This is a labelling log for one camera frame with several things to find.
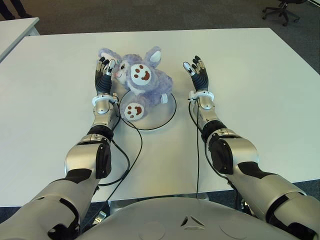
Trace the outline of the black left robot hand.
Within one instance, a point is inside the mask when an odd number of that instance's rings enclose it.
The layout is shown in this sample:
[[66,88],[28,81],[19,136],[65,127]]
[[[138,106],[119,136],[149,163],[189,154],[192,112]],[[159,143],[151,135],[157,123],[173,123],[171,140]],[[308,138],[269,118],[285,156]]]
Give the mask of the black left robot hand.
[[106,59],[100,57],[95,69],[95,89],[98,95],[111,94],[112,88],[112,73],[116,66],[114,59]]

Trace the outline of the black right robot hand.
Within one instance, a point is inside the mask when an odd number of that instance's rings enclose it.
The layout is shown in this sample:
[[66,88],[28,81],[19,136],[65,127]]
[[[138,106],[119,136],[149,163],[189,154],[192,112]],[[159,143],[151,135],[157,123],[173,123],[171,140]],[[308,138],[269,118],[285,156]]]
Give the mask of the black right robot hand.
[[209,78],[207,70],[202,59],[195,55],[192,64],[183,62],[183,68],[187,71],[192,79],[193,86],[196,91],[208,91]]

